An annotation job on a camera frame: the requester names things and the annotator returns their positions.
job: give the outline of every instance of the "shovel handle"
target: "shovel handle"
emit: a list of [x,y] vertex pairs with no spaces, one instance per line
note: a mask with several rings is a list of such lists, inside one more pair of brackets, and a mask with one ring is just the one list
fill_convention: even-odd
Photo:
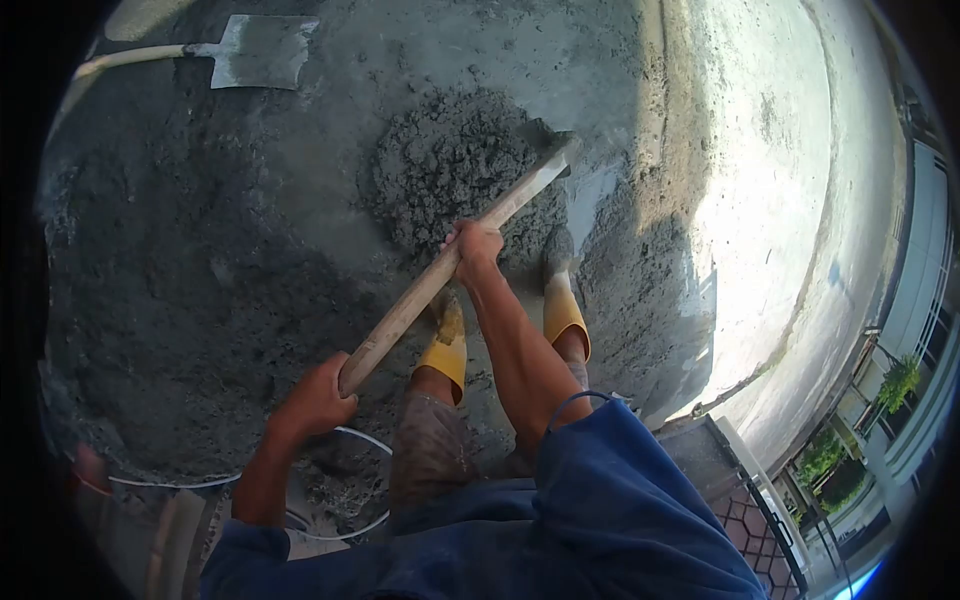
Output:
[[146,48],[134,48],[132,50],[124,50],[123,52],[104,54],[90,59],[77,67],[77,70],[73,73],[73,81],[121,64],[146,62],[147,60],[209,56],[208,52],[205,52],[208,46],[216,46],[216,44],[170,44],[167,46],[148,46]]
[[[487,227],[500,228],[530,199],[567,169],[580,152],[582,142],[571,136],[563,146],[543,158],[509,189],[500,194],[478,221]],[[363,344],[347,359],[340,370],[340,396],[356,392],[364,379],[376,369],[380,360],[394,347],[410,324],[453,277],[460,264],[460,240],[454,240],[420,274],[390,312],[373,328]]]

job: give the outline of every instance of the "rubber boot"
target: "rubber boot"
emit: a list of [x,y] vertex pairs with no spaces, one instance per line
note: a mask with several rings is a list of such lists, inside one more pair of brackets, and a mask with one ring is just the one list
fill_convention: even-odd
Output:
[[430,301],[430,308],[437,318],[437,333],[423,351],[417,367],[433,367],[453,381],[453,403],[459,404],[464,397],[467,378],[467,336],[464,331],[464,311],[457,295],[443,288]]
[[580,313],[577,299],[570,288],[570,263],[573,260],[573,237],[566,227],[550,232],[543,248],[543,336],[550,344],[570,327],[583,331],[587,360],[590,359],[590,337]]

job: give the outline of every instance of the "shorts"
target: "shorts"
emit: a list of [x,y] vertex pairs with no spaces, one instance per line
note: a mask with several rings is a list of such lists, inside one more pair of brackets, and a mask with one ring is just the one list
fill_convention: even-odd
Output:
[[[567,364],[581,387],[588,387],[587,368]],[[480,479],[473,463],[473,443],[456,408],[430,394],[407,392],[394,434],[388,503],[391,511],[414,508],[455,492]],[[533,465],[514,450],[490,478],[532,477]]]

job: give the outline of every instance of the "shovel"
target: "shovel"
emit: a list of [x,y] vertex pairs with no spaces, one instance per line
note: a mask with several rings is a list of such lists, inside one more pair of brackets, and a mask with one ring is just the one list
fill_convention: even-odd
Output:
[[[570,174],[579,158],[583,142],[574,132],[552,132],[539,119],[521,126],[518,133],[538,150],[541,159],[530,171],[500,194],[478,221],[490,228],[501,228],[518,210],[553,180]],[[396,301],[367,339],[347,359],[340,370],[340,396],[356,392],[390,348],[413,323],[420,312],[440,292],[460,264],[460,240],[444,248],[426,271]]]
[[81,64],[73,75],[82,77],[120,64],[180,57],[210,57],[210,88],[279,87],[297,89],[300,68],[306,62],[307,36],[320,21],[312,16],[232,14],[219,44],[171,44],[107,54]]

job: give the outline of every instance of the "tiled floor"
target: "tiled floor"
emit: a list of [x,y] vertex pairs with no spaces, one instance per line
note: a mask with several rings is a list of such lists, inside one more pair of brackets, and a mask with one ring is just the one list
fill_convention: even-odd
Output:
[[793,600],[800,595],[773,530],[746,489],[737,488],[731,495],[713,502],[710,508],[727,530],[733,545],[767,587],[769,597]]

